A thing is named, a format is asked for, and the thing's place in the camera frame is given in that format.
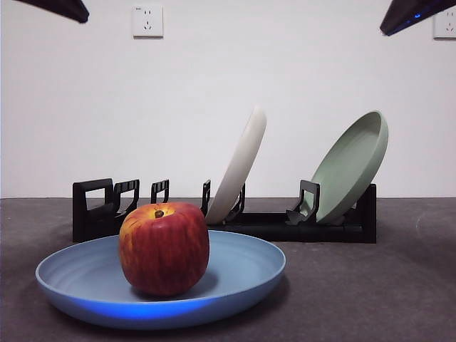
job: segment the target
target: white plate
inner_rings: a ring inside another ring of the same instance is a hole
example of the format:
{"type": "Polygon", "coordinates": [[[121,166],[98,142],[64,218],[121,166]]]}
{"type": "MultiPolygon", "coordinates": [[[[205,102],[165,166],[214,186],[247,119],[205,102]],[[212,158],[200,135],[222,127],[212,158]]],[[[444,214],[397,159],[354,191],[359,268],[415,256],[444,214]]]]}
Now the white plate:
{"type": "Polygon", "coordinates": [[[206,223],[222,222],[233,208],[255,161],[265,130],[266,115],[260,107],[255,106],[207,212],[206,223]]]}

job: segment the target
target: dish rack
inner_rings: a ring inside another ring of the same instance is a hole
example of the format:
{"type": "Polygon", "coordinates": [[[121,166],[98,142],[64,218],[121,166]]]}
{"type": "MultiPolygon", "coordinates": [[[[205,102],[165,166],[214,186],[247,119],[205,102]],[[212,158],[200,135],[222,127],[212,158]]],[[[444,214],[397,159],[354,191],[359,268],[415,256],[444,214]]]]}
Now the dish rack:
{"type": "MultiPolygon", "coordinates": [[[[116,183],[110,178],[73,183],[73,241],[83,242],[119,233],[125,217],[138,206],[139,180],[116,183]],[[87,208],[86,192],[105,190],[105,203],[87,208]],[[119,212],[120,195],[134,190],[132,202],[119,212]]],[[[202,186],[201,210],[207,214],[211,181],[202,186]]],[[[170,181],[151,186],[150,203],[157,203],[157,194],[164,192],[162,202],[169,200],[170,181]]],[[[316,215],[320,201],[320,185],[301,180],[297,203],[285,212],[244,212],[246,187],[242,186],[236,204],[220,224],[209,229],[235,232],[267,241],[376,243],[376,185],[370,184],[363,195],[343,216],[340,224],[318,224],[316,215]],[[308,214],[300,213],[306,193],[312,194],[313,206],[308,214]]]]}

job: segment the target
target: plate rim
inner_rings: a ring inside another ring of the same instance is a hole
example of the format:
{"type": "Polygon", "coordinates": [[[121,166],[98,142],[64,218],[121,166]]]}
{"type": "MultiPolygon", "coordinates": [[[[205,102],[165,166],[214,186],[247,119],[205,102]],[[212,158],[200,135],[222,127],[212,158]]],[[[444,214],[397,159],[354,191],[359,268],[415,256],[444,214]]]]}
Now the plate rim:
{"type": "Polygon", "coordinates": [[[233,296],[233,295],[236,295],[236,294],[241,294],[241,293],[244,293],[246,291],[251,291],[252,289],[255,289],[255,288],[259,287],[259,286],[262,286],[262,285],[265,285],[265,284],[269,283],[270,281],[274,280],[276,277],[280,276],[281,273],[285,269],[285,266],[286,266],[286,255],[285,255],[285,253],[280,248],[278,248],[278,246],[276,246],[275,244],[273,244],[271,242],[268,242],[266,240],[263,240],[263,239],[260,239],[260,238],[257,238],[257,237],[252,237],[250,235],[234,233],[234,232],[225,232],[225,231],[212,230],[212,229],[208,229],[208,232],[209,233],[210,232],[214,232],[215,234],[226,234],[226,235],[232,235],[233,234],[233,235],[238,235],[238,236],[241,236],[241,237],[244,237],[244,238],[247,238],[247,239],[259,240],[262,243],[268,244],[268,245],[272,246],[273,248],[275,248],[275,250],[277,250],[279,252],[279,254],[281,255],[281,259],[282,259],[281,266],[279,267],[279,270],[275,271],[266,280],[263,280],[259,284],[255,285],[255,286],[252,286],[252,287],[248,287],[246,289],[241,289],[241,290],[238,290],[238,291],[230,291],[230,292],[227,292],[227,293],[224,293],[224,294],[215,294],[215,295],[211,295],[211,296],[202,296],[202,297],[197,297],[197,298],[177,299],[177,300],[167,300],[167,301],[105,301],[105,300],[100,300],[100,299],[89,299],[89,298],[82,297],[82,296],[74,296],[74,295],[71,295],[71,294],[67,294],[64,291],[58,290],[54,286],[48,285],[40,277],[40,275],[39,275],[40,268],[42,267],[42,265],[47,260],[52,258],[54,255],[59,254],[59,253],[65,251],[67,249],[78,248],[78,246],[80,246],[82,244],[90,244],[90,243],[94,243],[96,241],[100,241],[100,240],[103,240],[103,239],[113,239],[115,237],[118,237],[118,235],[111,235],[109,237],[101,237],[101,238],[98,238],[98,239],[93,239],[93,240],[90,240],[90,241],[85,241],[85,242],[73,244],[71,246],[59,249],[58,251],[56,251],[56,252],[54,252],[52,254],[49,254],[46,258],[41,260],[40,263],[38,264],[38,266],[36,267],[36,269],[35,269],[35,277],[36,277],[36,280],[38,281],[38,283],[40,284],[40,286],[44,287],[48,291],[51,291],[52,293],[59,294],[61,296],[65,296],[68,299],[78,299],[78,300],[90,301],[90,302],[93,302],[93,303],[101,303],[101,304],[115,304],[115,305],[132,305],[133,304],[133,305],[141,305],[142,306],[142,305],[171,305],[171,304],[177,304],[177,303],[188,303],[188,302],[192,302],[192,301],[220,299],[220,298],[224,298],[224,297],[228,297],[228,296],[233,296]]]}

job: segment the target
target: plate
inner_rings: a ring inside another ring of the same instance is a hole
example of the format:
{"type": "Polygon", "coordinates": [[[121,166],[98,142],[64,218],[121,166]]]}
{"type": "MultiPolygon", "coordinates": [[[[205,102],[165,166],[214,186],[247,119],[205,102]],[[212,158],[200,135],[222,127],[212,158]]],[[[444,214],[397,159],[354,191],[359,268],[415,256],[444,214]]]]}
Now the plate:
{"type": "MultiPolygon", "coordinates": [[[[336,141],[312,177],[320,184],[316,221],[337,222],[368,188],[385,156],[388,125],[378,111],[359,118],[336,141]]],[[[301,213],[312,208],[313,195],[306,194],[301,213]]]]}
{"type": "Polygon", "coordinates": [[[209,231],[206,273],[187,293],[144,296],[123,276],[118,236],[77,244],[45,258],[36,278],[64,313],[99,326],[170,329],[225,318],[261,301],[278,283],[285,256],[275,245],[247,235],[209,231]]]}
{"type": "Polygon", "coordinates": [[[222,222],[233,208],[255,161],[265,130],[266,115],[260,107],[255,106],[209,207],[207,224],[222,222]]]}

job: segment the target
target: blue plate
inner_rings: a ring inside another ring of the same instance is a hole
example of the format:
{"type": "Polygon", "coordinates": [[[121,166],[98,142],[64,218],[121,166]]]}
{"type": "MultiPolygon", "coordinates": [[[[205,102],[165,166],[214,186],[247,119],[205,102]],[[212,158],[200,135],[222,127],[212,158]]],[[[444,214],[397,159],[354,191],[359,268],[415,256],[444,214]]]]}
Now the blue plate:
{"type": "Polygon", "coordinates": [[[48,300],[88,323],[124,329],[170,329],[225,318],[261,301],[278,283],[284,253],[255,237],[209,231],[206,273],[168,299],[136,292],[123,276],[118,236],[77,244],[45,258],[36,278],[48,300]]]}

